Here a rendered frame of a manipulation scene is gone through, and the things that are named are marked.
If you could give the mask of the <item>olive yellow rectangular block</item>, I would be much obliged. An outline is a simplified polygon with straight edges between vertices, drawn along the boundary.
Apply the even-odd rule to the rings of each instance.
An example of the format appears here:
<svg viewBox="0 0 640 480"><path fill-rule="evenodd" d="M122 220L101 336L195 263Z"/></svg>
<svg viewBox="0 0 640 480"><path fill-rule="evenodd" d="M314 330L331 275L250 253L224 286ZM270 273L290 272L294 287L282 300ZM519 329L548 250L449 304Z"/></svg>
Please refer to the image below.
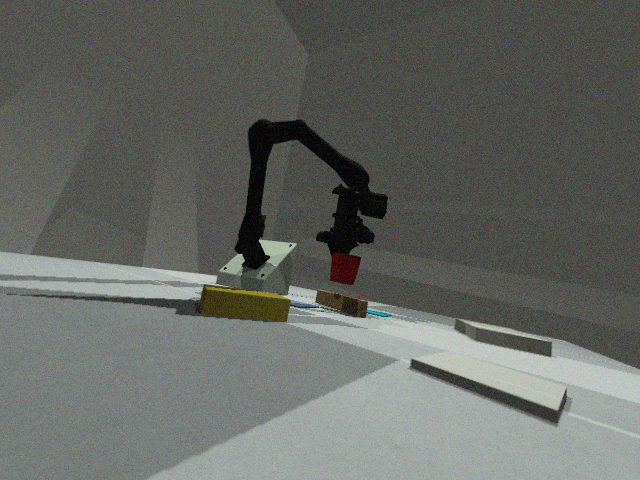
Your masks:
<svg viewBox="0 0 640 480"><path fill-rule="evenodd" d="M290 302L276 293L204 284L199 305L205 315L287 322Z"/></svg>

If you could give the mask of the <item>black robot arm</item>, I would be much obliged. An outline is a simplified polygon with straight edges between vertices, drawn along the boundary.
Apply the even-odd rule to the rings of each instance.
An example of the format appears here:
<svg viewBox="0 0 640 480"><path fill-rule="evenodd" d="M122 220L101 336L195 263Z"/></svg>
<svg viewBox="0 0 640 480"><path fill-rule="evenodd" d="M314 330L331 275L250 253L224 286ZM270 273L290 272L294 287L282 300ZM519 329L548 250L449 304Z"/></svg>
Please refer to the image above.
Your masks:
<svg viewBox="0 0 640 480"><path fill-rule="evenodd" d="M337 209L347 208L357 212L359 209L361 215L378 219L383 219L387 212L387 195L370 192L369 175L363 166L341 155L304 121L271 123L268 120L259 120L250 127L248 132L251 168L247 206L238 234L239 239L234 248L244 257L245 262L242 266L256 270L270 258L269 255L265 255L259 243L260 237L263 237L266 220L266 215L261 213L261 205L267 162L273 144L292 140L300 141L332 167L350 188L339 184L333 189L332 193L339 195Z"/></svg>

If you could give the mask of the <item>beige flat rectangular block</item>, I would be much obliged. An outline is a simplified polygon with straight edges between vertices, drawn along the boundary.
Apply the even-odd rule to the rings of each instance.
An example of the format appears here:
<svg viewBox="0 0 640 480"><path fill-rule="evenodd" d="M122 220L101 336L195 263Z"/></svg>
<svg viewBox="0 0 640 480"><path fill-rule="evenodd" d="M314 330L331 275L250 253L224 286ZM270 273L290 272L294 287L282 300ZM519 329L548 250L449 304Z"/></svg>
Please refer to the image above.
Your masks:
<svg viewBox="0 0 640 480"><path fill-rule="evenodd" d="M551 356L552 342L501 326L455 318L454 328L477 342Z"/></svg>

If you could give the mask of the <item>red cup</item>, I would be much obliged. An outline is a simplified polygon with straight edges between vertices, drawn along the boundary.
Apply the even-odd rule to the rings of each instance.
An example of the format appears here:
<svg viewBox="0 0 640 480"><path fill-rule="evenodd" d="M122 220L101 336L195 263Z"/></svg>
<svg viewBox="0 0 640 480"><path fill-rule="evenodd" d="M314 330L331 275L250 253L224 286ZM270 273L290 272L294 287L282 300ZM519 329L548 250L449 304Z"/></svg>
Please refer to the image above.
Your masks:
<svg viewBox="0 0 640 480"><path fill-rule="evenodd" d="M354 285L361 257L332 252L331 281Z"/></svg>

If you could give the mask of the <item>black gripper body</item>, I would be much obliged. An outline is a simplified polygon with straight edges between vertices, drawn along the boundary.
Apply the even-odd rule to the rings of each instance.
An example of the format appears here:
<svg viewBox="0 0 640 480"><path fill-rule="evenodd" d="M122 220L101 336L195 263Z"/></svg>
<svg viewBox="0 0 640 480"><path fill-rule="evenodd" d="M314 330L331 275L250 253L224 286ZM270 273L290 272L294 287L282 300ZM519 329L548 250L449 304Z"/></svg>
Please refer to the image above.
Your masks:
<svg viewBox="0 0 640 480"><path fill-rule="evenodd" d="M326 241L335 242L335 240L344 240L357 244L357 240L361 239L364 240L365 243L374 243L373 231L355 227L356 221L360 220L360 217L357 216L357 211L339 208L336 210L336 213L333 213L332 217L335 218L334 228L330 228L330 232L319 232L316 241L326 243Z"/></svg>

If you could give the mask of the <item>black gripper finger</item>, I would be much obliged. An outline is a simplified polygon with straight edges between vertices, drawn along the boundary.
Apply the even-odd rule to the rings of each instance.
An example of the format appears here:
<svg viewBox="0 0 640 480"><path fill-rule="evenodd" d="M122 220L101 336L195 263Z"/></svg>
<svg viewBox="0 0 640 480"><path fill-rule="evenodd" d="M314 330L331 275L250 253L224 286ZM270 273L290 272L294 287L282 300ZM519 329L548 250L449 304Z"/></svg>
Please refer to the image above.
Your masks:
<svg viewBox="0 0 640 480"><path fill-rule="evenodd" d="M329 248L329 250L330 250L331 257L332 257L332 252L336 252L336 249L335 249L335 242L334 242L334 241L326 241L326 243L327 243L327 245L328 245L328 248Z"/></svg>
<svg viewBox="0 0 640 480"><path fill-rule="evenodd" d="M359 246L359 244L344 240L335 240L335 249L338 253L349 254L350 251L357 246Z"/></svg>

